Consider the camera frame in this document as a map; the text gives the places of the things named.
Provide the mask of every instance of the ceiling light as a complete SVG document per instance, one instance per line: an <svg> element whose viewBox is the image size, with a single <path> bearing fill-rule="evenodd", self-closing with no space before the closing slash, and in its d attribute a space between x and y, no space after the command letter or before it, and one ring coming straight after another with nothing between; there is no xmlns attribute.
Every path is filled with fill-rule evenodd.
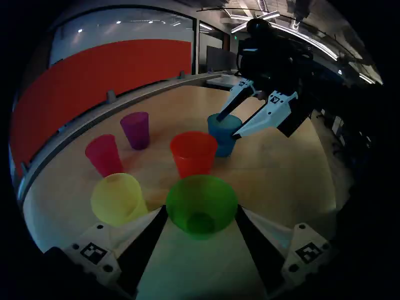
<svg viewBox="0 0 400 300"><path fill-rule="evenodd" d="M364 79L364 80L365 80L366 82L368 82L370 85L372 85L372 84L375 83L371 78L365 76L364 74L359 73L359 77L360 77L361 79Z"/></svg>
<svg viewBox="0 0 400 300"><path fill-rule="evenodd" d="M235 32L242 30L243 28L246 28L246 26L247 26L247 22L243 23L242 25L239 25L238 27L235 27L234 29L232 29L232 31L230 33L234 34Z"/></svg>
<svg viewBox="0 0 400 300"><path fill-rule="evenodd" d="M262 16L263 20L269 20L269 19L273 19L276 17L279 17L281 14L279 13L279 11L275 10L275 11L271 11L265 15Z"/></svg>
<svg viewBox="0 0 400 300"><path fill-rule="evenodd" d="M243 21L250 21L251 19L253 19L252 17L249 16L243 16L243 15L231 15L230 16L231 19L236 19L236 20L243 20Z"/></svg>
<svg viewBox="0 0 400 300"><path fill-rule="evenodd" d="M211 27L208 27L208 26L206 26L206 25L204 25L204 24L202 24L202 23L200 23L200 26L203 27L203 28L206 28L206 29L208 29L208 30L213 30Z"/></svg>
<svg viewBox="0 0 400 300"><path fill-rule="evenodd" d="M317 48L320 49L322 52L324 52L325 54L327 54L330 58L332 58L334 61L337 61L337 60L338 60L338 56L336 55L336 53L333 52L331 49L329 49L329 48L328 48L327 46L325 46L324 44L320 43L319 41L316 41L315 39L312 39L311 37L309 37L309 36L307 36L307 35L305 35L305 34L299 33L299 32L297 32L297 31L295 31L295 30L286 28L286 27L281 26L281 25L278 25L278 24L276 24L276 23L270 23L270 24L271 24L271 26L272 26L273 28L276 28L276 29L282 30L282 31L284 31L284 32L287 32L287 33L289 33L289 34L291 34L291 35L294 35L294 36L296 36L296 37L302 39L303 41L306 41L306 42L310 43L311 45L317 47Z"/></svg>
<svg viewBox="0 0 400 300"><path fill-rule="evenodd" d="M227 13L227 15L228 15L229 17L231 16L231 14L229 13L229 11L226 10L226 8L224 8L223 11L224 11L225 13Z"/></svg>

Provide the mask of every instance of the green plastic cup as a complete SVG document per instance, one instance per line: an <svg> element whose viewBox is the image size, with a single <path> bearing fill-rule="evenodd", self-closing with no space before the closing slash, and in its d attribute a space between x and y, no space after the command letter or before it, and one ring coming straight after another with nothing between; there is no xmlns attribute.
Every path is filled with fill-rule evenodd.
<svg viewBox="0 0 400 300"><path fill-rule="evenodd" d="M237 209L238 199L232 187L210 175L180 180L166 198L171 221L199 240L226 228L234 220Z"/></svg>

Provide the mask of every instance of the glass window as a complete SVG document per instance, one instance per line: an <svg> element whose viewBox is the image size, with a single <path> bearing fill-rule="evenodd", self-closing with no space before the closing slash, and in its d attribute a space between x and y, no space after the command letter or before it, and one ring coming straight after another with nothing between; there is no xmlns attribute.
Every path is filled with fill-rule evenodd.
<svg viewBox="0 0 400 300"><path fill-rule="evenodd" d="M207 70L207 46L214 48L224 48L224 33L215 27L203 22L199 23L199 43L198 43L198 72L206 73Z"/></svg>
<svg viewBox="0 0 400 300"><path fill-rule="evenodd" d="M144 8L92 12L60 26L54 35L50 65L103 44L144 39L177 40L194 44L193 20L178 14Z"/></svg>

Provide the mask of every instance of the blue plastic cup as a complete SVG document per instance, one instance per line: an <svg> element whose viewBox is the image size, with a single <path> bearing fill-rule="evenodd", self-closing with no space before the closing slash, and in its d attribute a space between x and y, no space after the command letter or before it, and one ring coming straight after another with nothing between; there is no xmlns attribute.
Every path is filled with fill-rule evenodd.
<svg viewBox="0 0 400 300"><path fill-rule="evenodd" d="M217 121L219 113L212 114L208 117L208 133L212 135L217 143L216 157L226 158L231 155L235 147L236 140L232 138L232 134L242 125L242 120L237 116L228 114L221 122Z"/></svg>

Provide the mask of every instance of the orange plastic cup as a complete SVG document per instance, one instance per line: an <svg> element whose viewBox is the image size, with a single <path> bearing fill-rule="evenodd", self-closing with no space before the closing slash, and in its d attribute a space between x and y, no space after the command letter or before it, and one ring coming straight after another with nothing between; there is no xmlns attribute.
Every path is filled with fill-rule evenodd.
<svg viewBox="0 0 400 300"><path fill-rule="evenodd" d="M209 174L217 148L217 140L208 133L188 131L175 136L170 149L180 178Z"/></svg>

